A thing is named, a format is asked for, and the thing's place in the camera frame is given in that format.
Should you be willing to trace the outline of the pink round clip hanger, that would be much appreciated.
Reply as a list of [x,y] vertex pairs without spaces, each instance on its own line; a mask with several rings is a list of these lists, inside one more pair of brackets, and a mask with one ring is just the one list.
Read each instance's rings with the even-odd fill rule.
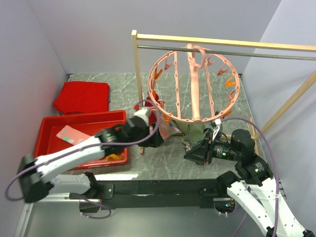
[[[179,87],[179,73],[178,73],[178,52],[180,50],[172,50],[165,55],[163,55],[160,59],[156,61],[153,65],[149,76],[148,76],[148,95],[150,100],[156,104],[158,110],[164,115],[167,121],[175,120],[179,122],[186,123],[195,123],[195,122],[211,122],[217,119],[223,119],[230,115],[233,110],[232,107],[236,103],[239,92],[240,92],[240,79],[237,74],[236,69],[232,65],[232,63],[222,56],[221,54],[210,53],[207,55],[207,48],[203,48],[199,45],[188,44],[182,48],[186,54],[189,63],[190,69],[190,83],[191,83],[191,108],[192,108],[192,117],[184,118],[181,115],[181,101],[180,101],[180,87]],[[223,76],[224,74],[230,72],[231,75],[228,77],[227,81],[224,83],[225,87],[231,87],[232,91],[227,95],[226,99],[228,100],[228,104],[225,108],[221,109],[218,113],[215,111],[215,102],[212,96],[212,87],[210,83],[210,72],[209,67],[215,62],[211,62],[210,59],[212,56],[220,59],[222,61],[222,66],[217,72],[217,76]],[[175,94],[176,101],[175,107],[177,114],[174,115],[172,112],[168,112],[164,108],[164,103],[161,103],[156,99],[157,92],[155,91],[155,87],[157,85],[157,80],[160,75],[168,70],[169,68],[174,67],[174,79],[175,79]],[[205,69],[205,80],[207,84],[207,96],[208,102],[210,106],[210,115],[208,117],[202,117],[200,111],[200,99],[199,99],[199,70]]]

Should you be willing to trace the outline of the olive green sock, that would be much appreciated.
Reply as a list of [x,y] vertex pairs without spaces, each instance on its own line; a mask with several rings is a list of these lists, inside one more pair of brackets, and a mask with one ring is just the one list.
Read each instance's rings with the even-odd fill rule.
[[210,130],[209,122],[185,123],[180,121],[172,121],[172,123],[182,133],[181,144],[185,152],[191,150],[193,147],[197,146],[199,143],[203,141],[204,130]]

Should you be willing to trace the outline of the mustard yellow sock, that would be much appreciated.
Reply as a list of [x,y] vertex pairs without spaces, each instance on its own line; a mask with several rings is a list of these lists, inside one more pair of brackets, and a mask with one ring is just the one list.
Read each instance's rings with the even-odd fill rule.
[[111,162],[111,161],[118,161],[118,160],[122,160],[122,159],[123,159],[122,155],[111,154],[111,155],[108,155],[106,157],[100,158],[99,160],[105,160],[107,162]]

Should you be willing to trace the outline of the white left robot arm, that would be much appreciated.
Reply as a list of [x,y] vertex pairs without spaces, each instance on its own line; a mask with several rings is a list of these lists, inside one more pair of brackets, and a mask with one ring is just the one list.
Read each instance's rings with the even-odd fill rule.
[[151,127],[146,116],[133,116],[124,124],[103,129],[64,150],[36,158],[32,155],[23,156],[17,174],[22,199],[26,203],[33,203],[55,193],[96,197],[99,187],[94,175],[66,175],[65,171],[88,161],[120,153],[129,146],[159,147],[163,143],[159,125],[157,122]]

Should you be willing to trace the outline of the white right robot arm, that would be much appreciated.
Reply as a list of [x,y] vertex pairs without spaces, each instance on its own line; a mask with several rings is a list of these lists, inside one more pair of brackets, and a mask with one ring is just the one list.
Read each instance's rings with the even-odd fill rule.
[[313,237],[294,217],[277,190],[276,176],[255,153],[255,141],[244,129],[232,132],[230,142],[214,140],[210,129],[196,145],[182,143],[184,158],[196,164],[211,163],[213,158],[234,161],[236,173],[218,176],[217,193],[234,199],[257,224],[265,237]]

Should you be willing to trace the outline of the pink patterned sock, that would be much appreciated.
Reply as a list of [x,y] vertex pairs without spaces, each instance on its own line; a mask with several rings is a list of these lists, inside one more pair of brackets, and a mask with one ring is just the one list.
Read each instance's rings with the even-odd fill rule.
[[90,136],[76,130],[68,125],[64,126],[57,134],[56,137],[71,144],[77,145],[79,143],[84,142],[85,140],[89,139]]
[[180,132],[180,130],[172,122],[167,123],[165,119],[163,118],[163,116],[160,116],[159,118],[158,130],[164,141],[171,135],[174,135]]

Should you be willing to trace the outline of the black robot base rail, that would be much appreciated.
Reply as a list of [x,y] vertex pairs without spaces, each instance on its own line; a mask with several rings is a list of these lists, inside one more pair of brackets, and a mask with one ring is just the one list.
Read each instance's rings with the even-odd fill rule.
[[213,208],[214,200],[229,196],[215,179],[98,181],[98,189],[85,193],[110,209],[145,207]]

